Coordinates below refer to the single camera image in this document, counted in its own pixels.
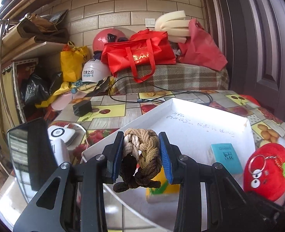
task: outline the patterned tablecloth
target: patterned tablecloth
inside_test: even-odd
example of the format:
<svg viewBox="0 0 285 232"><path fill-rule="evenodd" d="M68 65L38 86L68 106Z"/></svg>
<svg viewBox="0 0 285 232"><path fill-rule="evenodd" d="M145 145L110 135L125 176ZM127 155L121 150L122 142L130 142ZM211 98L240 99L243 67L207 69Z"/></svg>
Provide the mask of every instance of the patterned tablecloth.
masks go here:
<svg viewBox="0 0 285 232"><path fill-rule="evenodd" d="M256 148L260 147L266 141L285 144L285 122L276 118L265 108L259 107L231 90L204 90L203 92L209 93L212 96L213 102L210 104L211 107L243 116L250 121ZM163 102L169 100L171 97L195 103L209 102L206 95L174 95L169 91L127 94L113 97L121 101L136 102L137 98L150 99L160 96L165 96L161 99ZM72 106L83 99L92 102L93 112L83 117L77 117L74 115ZM160 104L158 101L153 103L123 103L115 101L109 96L95 96L83 99L72 100L52 124L60 126L64 126L69 122L81 124L88 131L87 141L89 145L95 144ZM77 130L77 137L68 146L68 149L80 161L81 153L87 148L87 144L84 132L76 126L72 126L72 128Z"/></svg>

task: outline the brown rope knot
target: brown rope knot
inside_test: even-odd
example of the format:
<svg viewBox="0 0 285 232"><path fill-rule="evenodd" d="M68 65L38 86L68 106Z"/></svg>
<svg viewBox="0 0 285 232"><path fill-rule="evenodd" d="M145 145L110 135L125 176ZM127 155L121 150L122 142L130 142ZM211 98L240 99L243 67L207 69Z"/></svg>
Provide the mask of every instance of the brown rope knot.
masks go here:
<svg viewBox="0 0 285 232"><path fill-rule="evenodd" d="M138 150L141 150L139 158L137 158ZM137 162L140 167L134 175ZM129 188L159 188L161 182L151 179L161 171L161 168L159 139L156 133L146 129L127 129L124 133L123 160L119 173L123 182L116 183L113 190L119 193Z"/></svg>

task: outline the beige rope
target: beige rope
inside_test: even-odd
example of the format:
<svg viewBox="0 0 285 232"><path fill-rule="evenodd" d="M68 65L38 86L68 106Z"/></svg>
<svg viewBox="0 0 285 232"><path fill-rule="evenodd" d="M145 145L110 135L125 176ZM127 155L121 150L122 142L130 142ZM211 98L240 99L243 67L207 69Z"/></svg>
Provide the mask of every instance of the beige rope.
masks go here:
<svg viewBox="0 0 285 232"><path fill-rule="evenodd" d="M139 168L135 176L135 163ZM153 130L127 129L124 132L123 161L120 176L124 182L116 183L115 192L123 192L129 188L160 187L160 182L151 181L162 168L159 152L159 139Z"/></svg>

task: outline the plaid blanket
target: plaid blanket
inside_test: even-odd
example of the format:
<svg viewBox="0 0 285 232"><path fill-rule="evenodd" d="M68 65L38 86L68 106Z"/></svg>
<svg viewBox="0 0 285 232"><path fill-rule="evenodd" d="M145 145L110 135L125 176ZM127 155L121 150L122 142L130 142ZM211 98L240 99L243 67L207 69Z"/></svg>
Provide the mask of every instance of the plaid blanket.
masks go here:
<svg viewBox="0 0 285 232"><path fill-rule="evenodd" d="M137 66L139 77L151 72L150 66ZM132 76L131 69L117 73L117 78ZM229 77L226 68L217 72L203 66L188 64L157 65L155 73L147 82L136 83L133 78L124 78L115 85L117 93L138 93L167 90L227 90Z"/></svg>

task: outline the teal box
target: teal box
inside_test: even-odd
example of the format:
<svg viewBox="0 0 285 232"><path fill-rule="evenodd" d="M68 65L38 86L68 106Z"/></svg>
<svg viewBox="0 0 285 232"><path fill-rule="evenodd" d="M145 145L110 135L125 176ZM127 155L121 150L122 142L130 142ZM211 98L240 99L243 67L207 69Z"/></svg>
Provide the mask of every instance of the teal box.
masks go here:
<svg viewBox="0 0 285 232"><path fill-rule="evenodd" d="M243 173L239 158L231 143L212 144L208 151L211 163L219 162L230 174Z"/></svg>

